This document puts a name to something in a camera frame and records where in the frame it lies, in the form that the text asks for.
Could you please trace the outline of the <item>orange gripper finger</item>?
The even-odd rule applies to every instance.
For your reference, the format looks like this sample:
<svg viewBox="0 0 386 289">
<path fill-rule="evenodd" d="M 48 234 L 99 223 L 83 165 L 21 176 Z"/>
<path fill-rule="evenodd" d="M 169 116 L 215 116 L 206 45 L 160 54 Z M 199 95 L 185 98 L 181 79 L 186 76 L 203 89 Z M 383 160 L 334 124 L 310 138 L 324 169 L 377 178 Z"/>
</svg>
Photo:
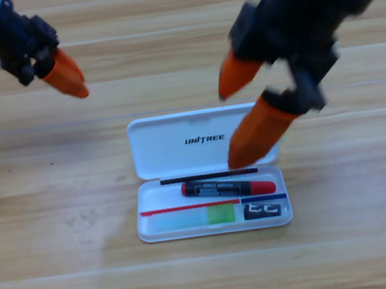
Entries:
<svg viewBox="0 0 386 289">
<path fill-rule="evenodd" d="M 61 48 L 57 48 L 53 56 L 56 61 L 58 61 L 61 65 L 64 65 L 71 71 L 74 71 L 77 75 L 79 75 L 81 80 L 84 81 L 83 72 L 79 68 L 78 64 L 64 50 L 62 50 Z"/>
<path fill-rule="evenodd" d="M 247 61 L 228 52 L 219 71 L 219 99 L 228 99 L 248 85 L 263 66 L 261 61 Z"/>
<path fill-rule="evenodd" d="M 263 159 L 292 122 L 308 111 L 301 106 L 297 90 L 263 91 L 231 136 L 230 167 L 248 167 Z"/>
<path fill-rule="evenodd" d="M 62 67 L 53 70 L 43 78 L 48 85 L 65 95 L 76 98 L 89 96 L 88 88 L 85 86 L 85 79 L 79 69 Z"/>
</svg>

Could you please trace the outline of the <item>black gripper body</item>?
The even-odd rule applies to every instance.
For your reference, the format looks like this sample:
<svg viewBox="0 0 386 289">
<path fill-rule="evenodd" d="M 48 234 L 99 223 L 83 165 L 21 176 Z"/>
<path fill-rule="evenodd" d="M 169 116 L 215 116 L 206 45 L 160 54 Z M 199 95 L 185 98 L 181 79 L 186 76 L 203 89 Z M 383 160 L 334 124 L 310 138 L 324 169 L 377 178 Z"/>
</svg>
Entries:
<svg viewBox="0 0 386 289">
<path fill-rule="evenodd" d="M 14 11 L 12 0 L 0 0 L 0 67 L 28 86 L 54 68 L 58 47 L 55 28 L 40 16 Z"/>
<path fill-rule="evenodd" d="M 246 2 L 230 29 L 231 52 L 242 60 L 287 62 L 302 107 L 325 106 L 320 84 L 337 62 L 335 31 L 353 0 Z"/>
</svg>

